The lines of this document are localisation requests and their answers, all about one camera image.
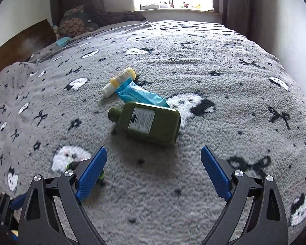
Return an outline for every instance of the wall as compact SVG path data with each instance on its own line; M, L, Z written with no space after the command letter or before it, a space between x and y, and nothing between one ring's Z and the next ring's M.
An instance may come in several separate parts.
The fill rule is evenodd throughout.
M250 39L280 60L306 97L306 4L253 0Z
M52 24L50 0L3 0L0 4L0 46L44 19Z
M221 14L188 9L153 9L140 11L149 22L162 20L187 20L221 23Z

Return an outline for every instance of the bottle cap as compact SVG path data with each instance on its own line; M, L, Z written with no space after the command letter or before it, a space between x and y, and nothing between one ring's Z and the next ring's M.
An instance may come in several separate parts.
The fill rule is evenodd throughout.
M122 111L121 109L117 109L117 108L109 109L108 119L110 121L113 121L114 123L118 123L120 115L121 115L121 111Z
M126 68L128 70L128 72L130 73L131 75L131 79L134 80L136 78L136 73L133 69L131 69L130 67L127 67Z
M111 83L109 83L104 88L102 88L101 92L102 95L107 99L115 92L115 88Z

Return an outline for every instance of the green bottle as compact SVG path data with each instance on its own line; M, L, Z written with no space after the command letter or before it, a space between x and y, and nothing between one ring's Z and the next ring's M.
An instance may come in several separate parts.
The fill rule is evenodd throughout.
M161 145L176 143L181 122L175 109L137 102L126 103L122 110L111 108L108 118L127 134Z

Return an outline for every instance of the metal screw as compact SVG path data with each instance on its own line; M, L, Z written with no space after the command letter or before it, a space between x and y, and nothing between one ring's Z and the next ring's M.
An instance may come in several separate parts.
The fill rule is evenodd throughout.
M267 176L266 176L266 179L267 179L268 181L273 181L273 177L272 177L271 175L267 175Z
M35 180L35 181L39 181L41 178L42 178L41 175L36 175L36 176L34 177L34 180Z
M64 175L66 177L70 177L72 174L74 174L74 172L72 170L67 170L67 171L64 172Z
M242 177L242 176L244 176L244 173L241 170L235 170L235 175L237 177Z

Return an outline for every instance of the window sill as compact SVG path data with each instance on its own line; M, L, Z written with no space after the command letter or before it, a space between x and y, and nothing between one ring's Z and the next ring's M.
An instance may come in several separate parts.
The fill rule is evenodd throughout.
M195 9L195 8L158 8L158 9L147 9L147 10L139 10L136 12L147 12L147 13L156 13L156 12L182 12L182 13L188 13L188 12L195 12L195 13L214 13L214 9L211 10L200 10L200 9Z

